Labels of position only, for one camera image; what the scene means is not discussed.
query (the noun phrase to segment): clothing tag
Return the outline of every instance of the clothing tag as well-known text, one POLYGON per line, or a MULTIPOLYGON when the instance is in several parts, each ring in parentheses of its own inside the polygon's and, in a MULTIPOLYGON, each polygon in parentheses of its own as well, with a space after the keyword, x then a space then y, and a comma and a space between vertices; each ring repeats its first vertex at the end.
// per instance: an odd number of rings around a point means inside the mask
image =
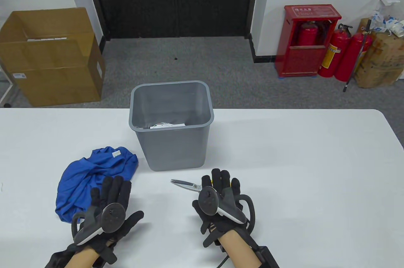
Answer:
POLYGON ((27 76, 24 73, 13 73, 15 79, 26 79, 27 76))
POLYGON ((98 70, 98 73, 100 74, 100 77, 102 79, 102 69, 101 69, 100 63, 97 63, 97 70, 98 70))
POLYGON ((114 152, 112 153, 112 156, 113 156, 113 157, 117 157, 117 156, 119 156, 119 155, 121 155, 121 151, 120 151, 120 150, 114 151, 114 152))

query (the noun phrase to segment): glove finger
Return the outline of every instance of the glove finger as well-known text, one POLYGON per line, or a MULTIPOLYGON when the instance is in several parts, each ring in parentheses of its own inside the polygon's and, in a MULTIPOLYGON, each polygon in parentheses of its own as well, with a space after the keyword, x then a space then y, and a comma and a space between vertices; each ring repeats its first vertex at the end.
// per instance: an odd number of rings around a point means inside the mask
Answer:
POLYGON ((213 181, 213 188, 218 192, 222 193, 222 180, 220 169, 214 168, 212 169, 212 181, 213 181))
POLYGON ((111 176, 107 176, 102 182, 101 187, 101 200, 100 200, 100 208, 104 209, 107 206, 108 194, 110 193, 111 185, 113 178, 111 176))
POLYGON ((231 180, 231 189, 233 190, 233 195, 240 194, 240 181, 237 178, 231 180))
POLYGON ((128 208, 130 189, 132 188, 132 183, 130 181, 124 181, 121 186, 121 191, 118 196, 117 203, 120 203, 125 210, 128 208))
POLYGON ((100 206, 100 190, 98 187, 94 187, 90 191, 91 196, 91 206, 100 206))
POLYGON ((117 202, 123 181, 124 178, 121 176, 114 177, 110 192, 108 193, 107 205, 117 202))
POLYGON ((206 217, 207 215, 202 211, 201 207, 199 207, 199 203, 198 200, 194 200, 192 202, 192 206, 195 209, 196 213, 199 215, 199 217, 201 218, 202 222, 206 221, 206 217))
POLYGON ((127 220, 123 223, 121 228, 117 231, 117 238, 120 240, 124 236, 126 236, 129 232, 130 229, 133 228, 134 225, 137 224, 143 217, 145 216, 143 211, 137 211, 129 216, 127 220))
POLYGON ((222 189, 230 187, 230 173, 227 170, 220 172, 222 178, 222 189))
POLYGON ((202 187, 212 186, 211 177, 206 175, 202 177, 202 187))

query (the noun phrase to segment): blue cloth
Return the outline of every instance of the blue cloth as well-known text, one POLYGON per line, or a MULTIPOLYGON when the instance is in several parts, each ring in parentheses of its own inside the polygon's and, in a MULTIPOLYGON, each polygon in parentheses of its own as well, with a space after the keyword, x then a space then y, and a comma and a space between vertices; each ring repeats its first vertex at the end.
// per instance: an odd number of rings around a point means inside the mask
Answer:
POLYGON ((122 176, 129 181, 137 165, 135 154, 124 147, 113 149, 109 146, 93 150, 88 159, 70 163, 57 188, 55 212, 62 221, 71 223, 75 213, 86 211, 91 205, 90 190, 93 187, 101 189, 107 176, 122 176))

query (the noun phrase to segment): cardboard box flap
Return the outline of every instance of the cardboard box flap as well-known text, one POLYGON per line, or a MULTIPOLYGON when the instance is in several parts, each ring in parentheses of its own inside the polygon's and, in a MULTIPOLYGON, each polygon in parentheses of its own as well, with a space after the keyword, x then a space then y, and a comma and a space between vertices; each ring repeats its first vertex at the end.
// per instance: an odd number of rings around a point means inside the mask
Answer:
POLYGON ((92 41, 95 39, 94 33, 80 33, 67 36, 68 40, 76 40, 83 56, 90 56, 92 41))
POLYGON ((28 39, 52 38, 76 33, 92 33, 84 7, 73 9, 25 10, 12 12, 28 39))
POLYGON ((21 42, 26 40, 27 36, 20 19, 15 13, 11 13, 10 17, 4 22, 3 27, 0 30, 0 43, 21 42))
POLYGON ((0 56, 11 73, 86 66, 76 40, 3 43, 0 56))

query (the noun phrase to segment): baseboard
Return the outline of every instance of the baseboard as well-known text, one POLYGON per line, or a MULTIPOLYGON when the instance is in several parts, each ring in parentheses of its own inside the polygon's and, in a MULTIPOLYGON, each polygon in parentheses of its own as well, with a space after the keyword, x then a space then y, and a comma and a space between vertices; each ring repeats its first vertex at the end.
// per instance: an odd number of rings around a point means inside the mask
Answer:
POLYGON ((251 34, 248 35, 248 41, 250 42, 251 56, 254 63, 274 63, 276 60, 276 55, 273 56, 257 56, 255 55, 253 37, 251 34))
POLYGON ((100 51, 101 51, 101 53, 104 51, 104 47, 105 47, 105 43, 106 43, 107 41, 105 40, 105 37, 104 36, 102 36, 102 38, 101 38, 101 42, 100 42, 100 51))

